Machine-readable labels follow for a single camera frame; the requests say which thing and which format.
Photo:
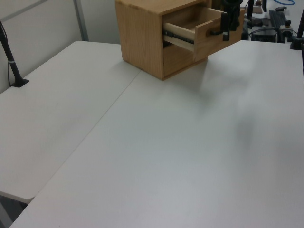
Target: equipment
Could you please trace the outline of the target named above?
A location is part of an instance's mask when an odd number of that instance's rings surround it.
[[[271,25],[278,31],[280,29],[281,25],[285,25],[287,19],[285,17],[285,14],[280,11],[269,11],[270,21]]]

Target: wooden panel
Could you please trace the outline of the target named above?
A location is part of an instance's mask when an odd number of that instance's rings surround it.
[[[211,6],[211,0],[116,0],[116,2],[160,15],[198,3]]]
[[[220,51],[236,42],[241,40],[243,31],[242,23],[244,21],[244,10],[241,10],[239,17],[241,26],[236,31],[230,31],[230,40],[223,41],[223,35],[211,36],[209,35],[211,30],[220,29],[220,19],[213,20],[211,22],[204,23],[195,28],[195,44],[194,44],[194,58],[195,61],[204,59],[205,57]]]
[[[116,3],[123,59],[162,79],[162,18]]]
[[[193,52],[176,45],[163,49],[163,64],[165,77],[194,63]]]

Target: drawer handle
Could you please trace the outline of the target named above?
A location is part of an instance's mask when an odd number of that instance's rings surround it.
[[[222,34],[223,33],[223,31],[211,31],[210,32],[210,35],[212,35],[212,36],[217,36],[217,35],[220,35],[220,34]]]

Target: blue cable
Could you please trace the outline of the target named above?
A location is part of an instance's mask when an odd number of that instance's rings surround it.
[[[286,1],[289,1],[291,3],[282,3],[282,2],[279,2],[278,0],[274,0],[276,3],[279,3],[281,5],[286,5],[286,6],[292,6],[292,5],[295,5],[295,1],[294,0],[286,0]]]

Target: black stand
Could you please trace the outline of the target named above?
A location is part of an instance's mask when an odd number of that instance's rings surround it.
[[[10,50],[8,39],[6,37],[5,30],[4,30],[4,27],[1,23],[1,21],[0,21],[0,40],[1,40],[1,44],[3,46],[4,52],[6,54],[6,57],[8,58],[10,68],[13,71],[14,76],[15,76],[15,83],[12,84],[11,86],[20,88],[23,85],[25,85],[26,83],[28,83],[29,81],[26,80],[26,79],[23,79],[20,76],[20,73],[18,71],[18,68],[17,68],[16,62],[14,60],[13,54]]]
[[[293,42],[290,45],[290,49],[292,50],[304,50],[303,43],[302,43],[302,35],[304,30],[304,9],[302,12],[302,17],[299,25],[298,34],[296,35],[296,38],[293,40]]]

